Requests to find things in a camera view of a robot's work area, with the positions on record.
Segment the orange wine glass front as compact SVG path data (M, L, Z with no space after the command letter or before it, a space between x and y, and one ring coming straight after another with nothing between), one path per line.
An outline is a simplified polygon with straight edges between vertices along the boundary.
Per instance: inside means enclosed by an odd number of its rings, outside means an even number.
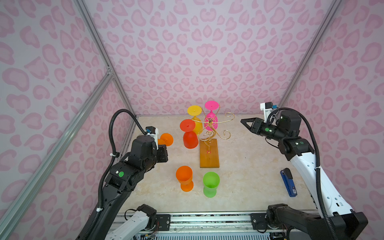
M164 133L158 139L158 145L166 145L167 147L171 146L174 143L174 138L169 133Z

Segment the orange wine glass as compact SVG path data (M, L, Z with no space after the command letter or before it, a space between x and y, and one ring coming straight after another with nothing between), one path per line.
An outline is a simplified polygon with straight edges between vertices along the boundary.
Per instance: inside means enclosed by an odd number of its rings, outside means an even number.
M188 166L181 166L176 171L176 178L184 192L190 192L193 187L193 170Z
M174 138L169 133L164 133L158 139L158 145L166 145L167 147L171 146L174 143Z

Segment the red wine glass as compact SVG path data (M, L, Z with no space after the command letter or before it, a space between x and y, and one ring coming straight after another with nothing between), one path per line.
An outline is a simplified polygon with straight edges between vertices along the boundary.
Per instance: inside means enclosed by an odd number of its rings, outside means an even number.
M191 119L183 120L180 123L180 129L184 132L184 135L183 135L184 146L187 149L194 149L199 144L198 137L194 132L195 127L196 127L196 124Z

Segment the pink wine glass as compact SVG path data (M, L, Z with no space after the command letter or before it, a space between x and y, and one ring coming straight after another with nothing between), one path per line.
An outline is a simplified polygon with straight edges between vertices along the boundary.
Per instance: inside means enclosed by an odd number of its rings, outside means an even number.
M208 101L205 103L205 108L210 111L208 114L206 114L205 117L205 128L209 131L212 130L208 126L209 119L212 119L212 126L216 130L218 128L218 118L214 111L218 110L220 108L220 105L216 101Z

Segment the yellow wine glass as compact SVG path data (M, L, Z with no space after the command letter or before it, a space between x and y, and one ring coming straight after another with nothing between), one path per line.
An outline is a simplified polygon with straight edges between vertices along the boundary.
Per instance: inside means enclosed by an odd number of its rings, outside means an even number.
M202 113L202 108L196 105L190 106L187 112L190 116L192 116L192 120L195 122L196 125L193 132L199 135L199 133L203 130L203 123L198 118L198 116Z

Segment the green wine glass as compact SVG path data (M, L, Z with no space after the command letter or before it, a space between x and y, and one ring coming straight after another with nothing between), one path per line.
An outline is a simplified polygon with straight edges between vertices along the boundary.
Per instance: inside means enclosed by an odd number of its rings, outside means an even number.
M220 184L220 177L215 172L208 172L203 177L203 193L208 198L213 198L217 194L217 188Z

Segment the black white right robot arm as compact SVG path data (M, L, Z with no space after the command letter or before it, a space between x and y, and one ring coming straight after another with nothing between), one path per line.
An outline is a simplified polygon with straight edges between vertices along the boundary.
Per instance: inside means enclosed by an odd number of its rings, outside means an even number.
M304 232L312 240L355 240L368 225L336 189L321 167L320 151L309 121L300 112L281 108L266 120L242 119L253 134L278 142L278 149L304 180L319 211L317 215L295 210L286 204L268 206L266 222L272 228L286 226Z

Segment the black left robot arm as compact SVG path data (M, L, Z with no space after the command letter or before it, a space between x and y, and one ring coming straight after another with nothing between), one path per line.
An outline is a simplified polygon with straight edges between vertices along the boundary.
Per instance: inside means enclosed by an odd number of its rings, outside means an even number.
M107 236L119 210L146 172L157 163L166 163L166 145L157 146L151 136L139 136L132 142L131 151L113 165L102 181L98 203L77 240L103 240Z

